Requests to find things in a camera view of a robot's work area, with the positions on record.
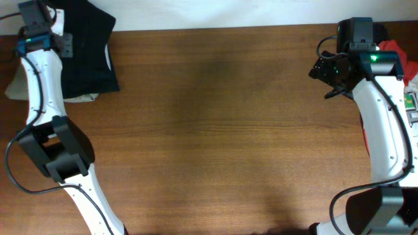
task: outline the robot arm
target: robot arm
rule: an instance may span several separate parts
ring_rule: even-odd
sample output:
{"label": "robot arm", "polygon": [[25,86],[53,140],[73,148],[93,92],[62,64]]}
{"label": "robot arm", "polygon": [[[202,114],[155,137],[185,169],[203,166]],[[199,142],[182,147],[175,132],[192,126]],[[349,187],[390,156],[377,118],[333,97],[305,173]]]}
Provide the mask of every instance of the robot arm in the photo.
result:
{"label": "robot arm", "polygon": [[[19,39],[18,53],[25,56],[22,65],[29,92],[27,124],[37,119],[18,142],[44,176],[52,177],[61,186],[78,187],[64,189],[74,200],[91,234],[128,234],[97,181],[94,151],[88,137],[65,112],[62,63],[58,56],[64,11],[51,9],[40,1],[21,3],[19,8],[26,24],[26,38]],[[47,146],[52,138],[58,138],[59,142]]]}
{"label": "robot arm", "polygon": [[346,213],[334,220],[335,225],[332,221],[313,224],[310,233],[411,234],[418,222],[418,177],[413,168],[417,160],[412,157],[417,141],[404,104],[399,58],[396,52],[376,50],[371,18],[340,22],[337,40],[339,54],[320,55],[310,76],[334,88],[326,99],[344,94],[357,103],[370,149],[373,184],[349,198]]}

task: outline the folded black cloth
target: folded black cloth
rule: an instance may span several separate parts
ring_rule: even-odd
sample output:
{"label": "folded black cloth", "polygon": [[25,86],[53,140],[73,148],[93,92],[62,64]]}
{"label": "folded black cloth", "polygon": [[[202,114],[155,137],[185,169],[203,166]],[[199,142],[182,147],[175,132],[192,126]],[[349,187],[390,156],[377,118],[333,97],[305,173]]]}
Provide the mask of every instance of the folded black cloth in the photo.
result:
{"label": "folded black cloth", "polygon": [[50,0],[64,10],[64,32],[72,34],[72,58],[61,58],[63,98],[90,93],[119,91],[110,53],[105,48],[116,23],[115,17],[86,0]]}

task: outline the white wall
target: white wall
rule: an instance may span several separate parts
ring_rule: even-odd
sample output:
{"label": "white wall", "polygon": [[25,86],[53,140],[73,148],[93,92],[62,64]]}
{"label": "white wall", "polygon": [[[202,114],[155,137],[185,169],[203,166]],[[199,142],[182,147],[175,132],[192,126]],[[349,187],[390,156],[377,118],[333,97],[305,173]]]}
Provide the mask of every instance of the white wall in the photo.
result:
{"label": "white wall", "polygon": [[[0,16],[22,0],[1,0]],[[91,0],[116,18],[115,31],[336,23],[353,16],[374,21],[418,20],[418,0]],[[17,16],[0,22],[15,34]]]}

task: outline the green object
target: green object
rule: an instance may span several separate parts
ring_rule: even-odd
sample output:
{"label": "green object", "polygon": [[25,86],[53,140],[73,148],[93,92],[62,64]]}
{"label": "green object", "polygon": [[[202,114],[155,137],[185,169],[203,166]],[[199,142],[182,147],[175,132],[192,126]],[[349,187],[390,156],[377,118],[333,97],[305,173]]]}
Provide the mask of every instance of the green object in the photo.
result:
{"label": "green object", "polygon": [[405,102],[405,108],[408,109],[415,109],[415,105],[413,103],[413,98],[407,94],[404,93],[404,102]]}

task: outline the wooden table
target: wooden table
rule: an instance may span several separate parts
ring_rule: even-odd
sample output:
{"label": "wooden table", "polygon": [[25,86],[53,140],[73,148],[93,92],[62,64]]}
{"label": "wooden table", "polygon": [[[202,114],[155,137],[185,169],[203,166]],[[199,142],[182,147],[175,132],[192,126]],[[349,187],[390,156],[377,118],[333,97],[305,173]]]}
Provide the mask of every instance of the wooden table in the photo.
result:
{"label": "wooden table", "polygon": [[[418,22],[386,26],[418,60]],[[368,183],[357,105],[324,100],[330,87],[308,77],[317,43],[335,33],[334,24],[113,33],[121,91],[65,107],[89,136],[101,187],[128,231],[307,228],[329,220],[336,193]],[[1,153],[27,117],[27,102],[3,94],[16,66],[0,67]],[[23,185],[55,185],[18,146],[11,154]],[[0,234],[89,233],[66,192],[22,193],[3,161],[0,187]]]}

